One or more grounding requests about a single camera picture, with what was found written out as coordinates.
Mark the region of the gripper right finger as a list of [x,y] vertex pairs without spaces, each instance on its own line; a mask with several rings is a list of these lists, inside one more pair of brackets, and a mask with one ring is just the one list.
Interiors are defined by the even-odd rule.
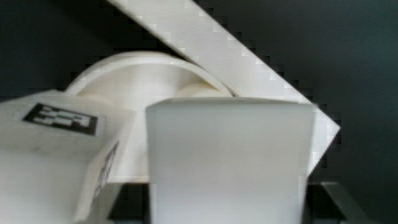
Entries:
[[300,224],[377,224],[338,182],[307,184]]

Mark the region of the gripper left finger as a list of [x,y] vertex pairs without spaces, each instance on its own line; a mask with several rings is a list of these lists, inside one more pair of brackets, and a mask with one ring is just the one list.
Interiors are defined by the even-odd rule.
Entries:
[[123,185],[108,219],[114,224],[151,224],[148,184]]

